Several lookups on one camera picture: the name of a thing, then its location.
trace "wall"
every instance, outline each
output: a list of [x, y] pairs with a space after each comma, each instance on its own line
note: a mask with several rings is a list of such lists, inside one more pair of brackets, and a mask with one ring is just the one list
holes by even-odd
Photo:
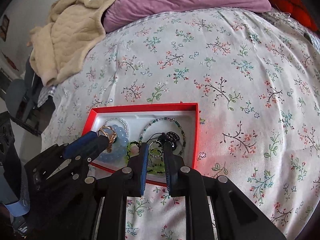
[[[7, 7], [4, 14], [8, 16], [10, 23], [6, 42], [0, 38], [0, 50], [19, 69], [19, 71], [12, 69], [16, 75], [20, 76], [23, 73], [26, 60], [32, 50], [31, 47], [26, 46], [29, 41], [29, 31], [35, 26], [46, 24], [50, 6], [55, 1], [57, 0], [12, 0]], [[4, 58], [0, 52], [0, 63], [1, 60], [3, 61]]]

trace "silver beaded bracelet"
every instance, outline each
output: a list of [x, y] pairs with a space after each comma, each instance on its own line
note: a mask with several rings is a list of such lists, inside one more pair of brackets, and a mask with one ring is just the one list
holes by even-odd
[[111, 118], [109, 120], [106, 120], [106, 122], [104, 123], [104, 126], [107, 126], [107, 122], [110, 122], [112, 120], [117, 120], [117, 121], [119, 121], [120, 123], [122, 123], [124, 125], [125, 136], [126, 136], [127, 139], [129, 139], [129, 127], [128, 127], [128, 124], [122, 118], [114, 117], [114, 118]]

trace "chair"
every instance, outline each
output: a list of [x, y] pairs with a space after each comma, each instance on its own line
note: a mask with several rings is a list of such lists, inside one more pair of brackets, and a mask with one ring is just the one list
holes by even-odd
[[[24, 80], [13, 80], [6, 91], [5, 103], [11, 117], [13, 117], [12, 120], [14, 122], [15, 120], [19, 120], [19, 122], [16, 123], [26, 130], [30, 131], [30, 128], [33, 128], [27, 125], [26, 122], [27, 119], [31, 117], [32, 111], [37, 109], [38, 98], [42, 87], [41, 78], [33, 71], [28, 59]], [[41, 134], [39, 131], [33, 131], [32, 133], [36, 133], [36, 135]]]

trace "silver ring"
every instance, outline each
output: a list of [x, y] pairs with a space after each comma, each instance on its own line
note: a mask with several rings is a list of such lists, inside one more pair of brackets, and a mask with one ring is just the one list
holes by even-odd
[[162, 157], [163, 157], [163, 152], [162, 152], [162, 151], [160, 152], [160, 154], [159, 154], [158, 156], [153, 155], [153, 154], [151, 153], [150, 147], [151, 147], [151, 145], [152, 145], [153, 143], [160, 143], [160, 142], [159, 142], [158, 140], [153, 140], [153, 141], [150, 143], [150, 145], [149, 145], [149, 147], [148, 147], [148, 153], [149, 153], [149, 155], [150, 155], [152, 158], [155, 158], [155, 159], [157, 159], [157, 158], [162, 158]]

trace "picture frame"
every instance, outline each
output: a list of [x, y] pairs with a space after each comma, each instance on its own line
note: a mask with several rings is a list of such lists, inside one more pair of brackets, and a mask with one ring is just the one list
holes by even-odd
[[7, 38], [9, 22], [10, 22], [10, 20], [7, 17], [7, 15], [4, 15], [3, 19], [2, 19], [2, 24], [0, 26], [0, 37], [2, 38], [3, 41], [5, 41]]

